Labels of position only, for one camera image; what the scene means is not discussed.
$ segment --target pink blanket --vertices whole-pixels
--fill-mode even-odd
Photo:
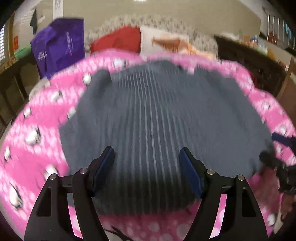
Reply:
[[[181,65],[189,73],[193,73],[194,68],[199,65],[207,70],[217,70],[224,76],[235,78],[271,133],[276,131],[285,136],[295,134],[290,119],[275,98],[267,92],[256,89],[248,71],[236,62],[215,62],[197,56],[166,53],[147,58],[117,50],[107,50],[92,55],[75,66],[57,73],[50,80],[50,85],[25,106],[5,138],[0,155],[0,197],[20,233],[25,232],[30,212],[49,174],[55,171],[60,176],[68,174],[69,168],[62,151],[58,127],[67,122],[67,114],[74,110],[83,95],[86,89],[83,81],[85,74],[93,74],[100,68],[109,69],[110,72],[119,71],[123,68],[122,60],[126,60],[131,66],[164,58]],[[32,141],[29,140],[33,135],[32,130],[37,137],[41,136],[38,145],[27,144]],[[288,165],[295,164],[296,158],[289,148],[276,142],[274,147],[278,158]],[[248,182],[270,234],[273,228],[269,226],[272,224],[270,214],[278,212],[281,199],[275,172],[265,169],[262,174],[254,175]],[[226,196],[222,195],[211,237],[220,232],[225,203]],[[114,234],[116,232],[113,227],[137,241],[183,240],[198,208],[199,203],[195,203],[186,210],[162,215],[99,218],[104,229],[113,232],[112,234],[106,231],[110,240],[121,240]],[[69,211],[74,233],[81,237],[75,209],[69,207]]]

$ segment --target window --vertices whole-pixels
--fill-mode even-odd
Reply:
[[[0,61],[5,58],[4,53],[4,26],[0,31]]]

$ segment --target orange plush toy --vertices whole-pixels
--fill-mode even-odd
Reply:
[[[191,44],[188,41],[180,38],[171,38],[166,36],[161,36],[158,38],[153,37],[151,44],[152,46],[154,44],[157,44],[162,48],[164,48],[167,52],[198,55],[211,60],[216,60],[216,56],[214,56],[214,54],[209,52],[199,51],[195,47],[191,46]]]

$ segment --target white pillow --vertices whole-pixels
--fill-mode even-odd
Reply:
[[[171,34],[165,30],[160,30],[156,28],[149,28],[144,25],[140,27],[141,30],[141,52],[140,55],[149,55],[154,53],[166,53],[166,50],[159,45],[152,46],[152,38],[153,37],[161,37],[162,35],[170,36],[170,37],[179,37],[180,39],[184,39],[189,41],[188,35],[181,34]]]

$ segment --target bed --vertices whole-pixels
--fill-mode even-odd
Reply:
[[[168,59],[176,65],[181,65],[189,73],[193,73],[198,65],[207,70],[217,70],[225,76],[232,76],[271,133],[276,131],[285,136],[295,134],[295,128],[275,98],[256,89],[249,72],[236,62],[210,61],[197,56],[168,53],[139,56],[113,49],[93,54],[57,73],[48,81],[45,88],[36,94],[18,115],[5,137],[0,151],[0,199],[20,236],[24,235],[34,202],[48,176],[52,173],[64,176],[69,172],[58,127],[67,122],[74,113],[73,110],[86,90],[83,77],[102,68],[110,72],[119,71],[124,68],[121,63],[128,62],[129,66],[133,66],[159,59]],[[28,145],[28,142],[38,141],[41,136],[39,145]],[[289,148],[276,142],[274,148],[277,157],[288,165],[296,163],[296,158]],[[270,234],[281,200],[275,172],[265,169],[248,179],[248,182]],[[225,201],[226,197],[222,195],[211,237],[220,232]],[[121,240],[115,230],[120,230],[122,234],[137,241],[183,240],[198,208],[199,203],[195,203],[185,210],[161,215],[99,218],[110,240]],[[69,206],[69,211],[74,234],[81,237],[74,207]]]
[[[218,45],[213,37],[198,31],[193,26],[184,21],[180,21],[173,17],[154,15],[120,15],[106,20],[99,28],[85,31],[84,48],[90,52],[90,43],[122,26],[147,26],[157,29],[166,30],[170,33],[185,34],[189,36],[189,42],[200,51],[208,51],[215,56],[218,53]]]

